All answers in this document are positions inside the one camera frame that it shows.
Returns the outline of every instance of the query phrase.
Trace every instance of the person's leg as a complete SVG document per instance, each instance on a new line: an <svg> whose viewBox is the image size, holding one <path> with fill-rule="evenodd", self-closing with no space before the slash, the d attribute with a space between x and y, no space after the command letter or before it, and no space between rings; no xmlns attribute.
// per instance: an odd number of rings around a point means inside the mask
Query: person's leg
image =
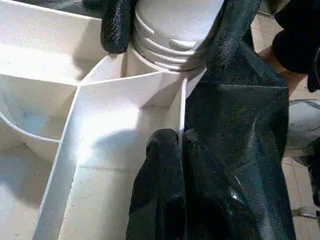
<svg viewBox="0 0 320 240"><path fill-rule="evenodd" d="M291 95L308 76L313 48L308 34L283 30L275 36L272 46L260 52L259 56L284 76Z"/></svg>
<svg viewBox="0 0 320 240"><path fill-rule="evenodd" d="M290 96L295 91L298 84L308 76L307 74L289 71L285 67L283 67L278 61L272 46L259 52L259 56L262 58L264 62L273 67L276 73L279 73L280 75L284 76L286 84L289 88Z"/></svg>

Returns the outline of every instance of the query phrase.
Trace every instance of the white cylindrical container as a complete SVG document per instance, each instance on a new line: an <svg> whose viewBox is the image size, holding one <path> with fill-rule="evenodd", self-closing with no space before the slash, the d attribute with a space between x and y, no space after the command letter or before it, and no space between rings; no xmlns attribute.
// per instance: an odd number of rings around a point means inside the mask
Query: white cylindrical container
<svg viewBox="0 0 320 240"><path fill-rule="evenodd" d="M140 0L133 42L148 61L172 71L203 67L224 0Z"/></svg>

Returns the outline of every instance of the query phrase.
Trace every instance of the white plastic tray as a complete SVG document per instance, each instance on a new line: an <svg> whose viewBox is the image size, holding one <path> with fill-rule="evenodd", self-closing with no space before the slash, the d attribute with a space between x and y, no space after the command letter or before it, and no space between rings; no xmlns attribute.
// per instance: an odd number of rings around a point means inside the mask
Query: white plastic tray
<svg viewBox="0 0 320 240"><path fill-rule="evenodd" d="M125 239L149 136L181 137L203 71L108 54L100 24L0 0L1 240Z"/></svg>

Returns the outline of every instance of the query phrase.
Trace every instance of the gloved hand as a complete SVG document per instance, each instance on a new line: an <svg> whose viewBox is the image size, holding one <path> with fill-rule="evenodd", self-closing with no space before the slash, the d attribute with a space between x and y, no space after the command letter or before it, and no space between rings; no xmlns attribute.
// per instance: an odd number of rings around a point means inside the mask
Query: gloved hand
<svg viewBox="0 0 320 240"><path fill-rule="evenodd" d="M207 53L206 64L210 73L223 71L230 64L260 3L261 0L225 0L218 31ZM136 4L137 0L107 2L106 11L102 17L100 38L102 47L107 52L120 54L127 50L133 32Z"/></svg>
<svg viewBox="0 0 320 240"><path fill-rule="evenodd" d="M133 185L127 240L260 240L237 179L195 131L156 131Z"/></svg>

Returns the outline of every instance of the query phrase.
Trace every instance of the tiled floor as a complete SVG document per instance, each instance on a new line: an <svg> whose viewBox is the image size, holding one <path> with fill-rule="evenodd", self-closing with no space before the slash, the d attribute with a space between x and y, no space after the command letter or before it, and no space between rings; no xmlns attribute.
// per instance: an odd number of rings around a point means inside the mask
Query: tiled floor
<svg viewBox="0 0 320 240"><path fill-rule="evenodd" d="M274 19L256 16L251 24L254 49L257 53L269 47L275 35L282 30ZM309 93L306 88L307 80L303 80L293 92L290 100L318 99L320 91ZM312 189L308 170L291 157L282 161L282 169L289 193L290 207L292 210L302 206L312 206ZM298 240L320 240L318 222L305 217L293 218L294 229Z"/></svg>

